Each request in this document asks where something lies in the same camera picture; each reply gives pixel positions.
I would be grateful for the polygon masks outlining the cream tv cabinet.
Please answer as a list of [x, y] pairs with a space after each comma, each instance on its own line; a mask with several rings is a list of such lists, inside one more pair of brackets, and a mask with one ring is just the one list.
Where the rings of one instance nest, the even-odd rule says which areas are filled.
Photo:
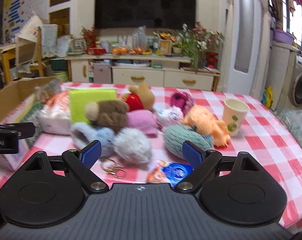
[[92, 63], [111, 65], [112, 83], [116, 85], [138, 85], [146, 82], [150, 86], [188, 88], [216, 91], [220, 72], [190, 67], [186, 56], [157, 55], [68, 55], [68, 71], [73, 82], [94, 83]]

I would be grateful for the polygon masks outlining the magenta knitted sock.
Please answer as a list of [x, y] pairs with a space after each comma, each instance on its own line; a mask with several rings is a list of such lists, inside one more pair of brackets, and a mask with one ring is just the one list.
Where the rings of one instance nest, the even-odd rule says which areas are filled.
[[195, 99], [187, 92], [174, 92], [169, 99], [170, 107], [178, 107], [186, 115], [195, 105]]

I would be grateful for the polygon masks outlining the red candle holder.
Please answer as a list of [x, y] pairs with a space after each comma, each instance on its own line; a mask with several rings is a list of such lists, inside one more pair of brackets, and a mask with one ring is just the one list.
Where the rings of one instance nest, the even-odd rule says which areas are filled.
[[218, 53], [212, 52], [212, 51], [207, 51], [206, 52], [206, 66], [207, 68], [215, 69], [216, 64], [218, 62], [217, 59]]

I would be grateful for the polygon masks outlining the white paper cup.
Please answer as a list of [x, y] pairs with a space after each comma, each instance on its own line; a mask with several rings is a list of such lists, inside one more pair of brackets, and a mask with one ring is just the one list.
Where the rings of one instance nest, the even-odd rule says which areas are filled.
[[230, 137], [238, 134], [249, 111], [249, 106], [243, 101], [233, 98], [226, 98], [224, 100], [222, 120], [226, 124]]

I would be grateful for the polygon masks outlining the framed picture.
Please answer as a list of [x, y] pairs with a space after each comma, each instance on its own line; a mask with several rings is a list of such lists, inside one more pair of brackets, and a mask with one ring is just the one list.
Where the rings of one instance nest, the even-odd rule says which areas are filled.
[[163, 55], [171, 55], [171, 53], [172, 53], [172, 41], [171, 40], [160, 40], [159, 47], [160, 47], [160, 51]]

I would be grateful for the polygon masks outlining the lime green sponge cloth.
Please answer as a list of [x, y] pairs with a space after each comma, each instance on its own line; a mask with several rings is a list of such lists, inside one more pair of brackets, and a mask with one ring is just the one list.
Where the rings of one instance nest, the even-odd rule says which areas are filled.
[[69, 88], [68, 94], [71, 124], [77, 122], [89, 123], [85, 117], [85, 107], [87, 104], [117, 99], [115, 88]]

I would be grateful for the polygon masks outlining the clear plastic snack bag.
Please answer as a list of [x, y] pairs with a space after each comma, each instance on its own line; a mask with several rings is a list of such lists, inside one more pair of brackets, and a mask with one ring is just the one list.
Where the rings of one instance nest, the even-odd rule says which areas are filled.
[[60, 81], [54, 79], [45, 85], [35, 88], [35, 96], [37, 101], [45, 105], [51, 98], [61, 92]]

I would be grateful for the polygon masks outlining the black television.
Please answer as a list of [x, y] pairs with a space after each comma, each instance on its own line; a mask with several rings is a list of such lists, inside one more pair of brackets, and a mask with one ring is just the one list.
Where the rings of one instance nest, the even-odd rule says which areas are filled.
[[95, 0], [97, 29], [195, 25], [196, 0]]

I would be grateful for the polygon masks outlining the pink towel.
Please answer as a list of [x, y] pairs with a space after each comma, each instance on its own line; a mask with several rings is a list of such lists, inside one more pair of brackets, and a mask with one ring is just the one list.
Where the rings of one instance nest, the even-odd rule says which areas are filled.
[[141, 131], [148, 137], [158, 136], [158, 126], [154, 115], [148, 110], [137, 110], [127, 113], [126, 126]]

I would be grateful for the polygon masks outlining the purple plastic basin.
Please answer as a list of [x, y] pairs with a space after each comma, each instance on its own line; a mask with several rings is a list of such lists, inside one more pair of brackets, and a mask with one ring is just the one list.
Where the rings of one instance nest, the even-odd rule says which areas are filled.
[[285, 43], [288, 45], [292, 45], [294, 41], [294, 37], [283, 30], [274, 29], [273, 31], [273, 40], [279, 43]]

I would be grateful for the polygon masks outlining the orange tissue pack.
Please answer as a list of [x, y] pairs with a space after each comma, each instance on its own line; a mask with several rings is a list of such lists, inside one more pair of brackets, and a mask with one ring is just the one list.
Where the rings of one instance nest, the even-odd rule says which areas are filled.
[[50, 98], [39, 112], [42, 131], [56, 135], [70, 135], [71, 111], [68, 91], [64, 90]]

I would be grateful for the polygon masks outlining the light blue fluffy slipper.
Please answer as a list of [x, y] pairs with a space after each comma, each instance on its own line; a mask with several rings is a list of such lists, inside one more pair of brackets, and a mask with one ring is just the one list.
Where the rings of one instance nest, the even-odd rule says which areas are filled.
[[101, 156], [106, 158], [113, 154], [115, 133], [107, 127], [98, 127], [85, 122], [77, 122], [71, 126], [71, 139], [76, 148], [82, 149], [94, 140], [101, 142]]

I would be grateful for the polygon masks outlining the blue snack packet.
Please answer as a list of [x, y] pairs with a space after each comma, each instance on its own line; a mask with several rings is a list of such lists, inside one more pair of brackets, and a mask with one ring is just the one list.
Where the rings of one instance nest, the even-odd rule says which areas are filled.
[[157, 160], [146, 176], [146, 182], [153, 184], [169, 183], [171, 187], [175, 187], [192, 171], [193, 168], [190, 165]]

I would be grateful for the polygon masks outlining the green plastic bucket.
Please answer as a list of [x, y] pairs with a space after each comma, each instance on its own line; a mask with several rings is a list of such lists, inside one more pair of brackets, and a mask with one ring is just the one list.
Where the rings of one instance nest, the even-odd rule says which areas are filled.
[[60, 82], [68, 82], [69, 77], [68, 77], [68, 72], [67, 71], [53, 71], [54, 76], [58, 78]]

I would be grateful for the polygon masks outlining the wooden chair with lace cover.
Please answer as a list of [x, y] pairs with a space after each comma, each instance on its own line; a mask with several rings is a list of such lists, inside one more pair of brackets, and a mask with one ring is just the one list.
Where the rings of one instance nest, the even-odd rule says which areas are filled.
[[9, 84], [13, 78], [11, 75], [10, 60], [15, 59], [16, 64], [21, 57], [32, 56], [30, 70], [38, 71], [40, 77], [45, 77], [44, 68], [45, 63], [49, 61], [49, 58], [44, 59], [42, 55], [42, 30], [37, 27], [36, 34], [37, 41], [32, 42], [29, 40], [23, 40], [21, 38], [21, 45], [17, 43], [9, 43], [0, 47], [0, 59], [3, 67], [3, 77], [5, 84]]

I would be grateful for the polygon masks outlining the white patterned sock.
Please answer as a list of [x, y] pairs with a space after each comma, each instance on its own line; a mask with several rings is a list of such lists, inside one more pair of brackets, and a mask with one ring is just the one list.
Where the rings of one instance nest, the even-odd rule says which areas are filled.
[[156, 122], [162, 130], [168, 126], [182, 123], [183, 117], [181, 109], [176, 106], [162, 109], [155, 114]]

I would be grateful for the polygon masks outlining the orange fluffy plush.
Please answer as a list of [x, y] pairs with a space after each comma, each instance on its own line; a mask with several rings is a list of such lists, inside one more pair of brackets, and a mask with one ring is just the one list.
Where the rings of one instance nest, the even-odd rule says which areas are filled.
[[200, 135], [211, 134], [214, 146], [226, 147], [230, 141], [229, 131], [225, 122], [215, 118], [203, 106], [194, 105], [184, 116], [183, 124], [194, 128]]

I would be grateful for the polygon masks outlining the brown monkey plush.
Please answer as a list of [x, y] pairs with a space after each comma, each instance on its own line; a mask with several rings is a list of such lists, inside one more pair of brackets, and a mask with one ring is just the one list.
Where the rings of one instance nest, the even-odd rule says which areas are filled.
[[90, 102], [85, 107], [85, 117], [92, 124], [119, 132], [126, 126], [129, 106], [120, 100]]

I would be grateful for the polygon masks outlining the white washing machine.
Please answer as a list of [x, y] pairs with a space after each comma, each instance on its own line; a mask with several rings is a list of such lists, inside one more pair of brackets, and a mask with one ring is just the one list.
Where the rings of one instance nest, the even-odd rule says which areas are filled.
[[302, 52], [295, 58], [285, 108], [302, 110]]

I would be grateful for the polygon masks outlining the white standing air conditioner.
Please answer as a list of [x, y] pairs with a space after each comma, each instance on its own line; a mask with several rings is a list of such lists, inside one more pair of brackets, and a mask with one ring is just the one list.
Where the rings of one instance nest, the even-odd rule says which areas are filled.
[[226, 0], [226, 8], [218, 90], [260, 99], [271, 50], [268, 0]]

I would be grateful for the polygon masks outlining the brown cardboard box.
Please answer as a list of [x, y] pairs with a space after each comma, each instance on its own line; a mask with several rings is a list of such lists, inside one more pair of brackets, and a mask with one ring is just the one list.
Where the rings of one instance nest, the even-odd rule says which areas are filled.
[[15, 171], [43, 133], [39, 123], [39, 112], [44, 105], [37, 101], [35, 88], [54, 79], [57, 78], [20, 79], [0, 90], [0, 124], [32, 122], [36, 127], [35, 135], [32, 138], [19, 141], [19, 152], [17, 154], [0, 154], [0, 167]]

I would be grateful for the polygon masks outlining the bear plush with red strawberry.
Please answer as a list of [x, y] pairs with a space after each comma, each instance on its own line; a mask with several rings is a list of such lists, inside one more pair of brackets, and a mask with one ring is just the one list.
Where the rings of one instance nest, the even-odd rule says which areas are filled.
[[146, 82], [142, 82], [139, 85], [130, 85], [127, 89], [129, 92], [123, 94], [121, 100], [129, 106], [130, 112], [137, 110], [153, 110], [155, 96]]

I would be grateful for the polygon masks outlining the pink storage box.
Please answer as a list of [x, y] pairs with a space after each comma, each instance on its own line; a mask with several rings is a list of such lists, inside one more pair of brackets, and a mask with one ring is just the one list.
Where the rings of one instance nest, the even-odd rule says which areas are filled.
[[94, 83], [111, 84], [112, 69], [110, 64], [92, 63]]

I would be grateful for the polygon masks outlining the potted flower plant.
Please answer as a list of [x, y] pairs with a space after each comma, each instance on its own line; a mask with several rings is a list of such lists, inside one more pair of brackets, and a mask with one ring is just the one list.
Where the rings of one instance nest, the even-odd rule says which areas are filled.
[[193, 28], [184, 23], [178, 37], [182, 55], [191, 59], [191, 66], [196, 71], [203, 64], [206, 52], [218, 51], [225, 41], [223, 33], [206, 29], [200, 22]]

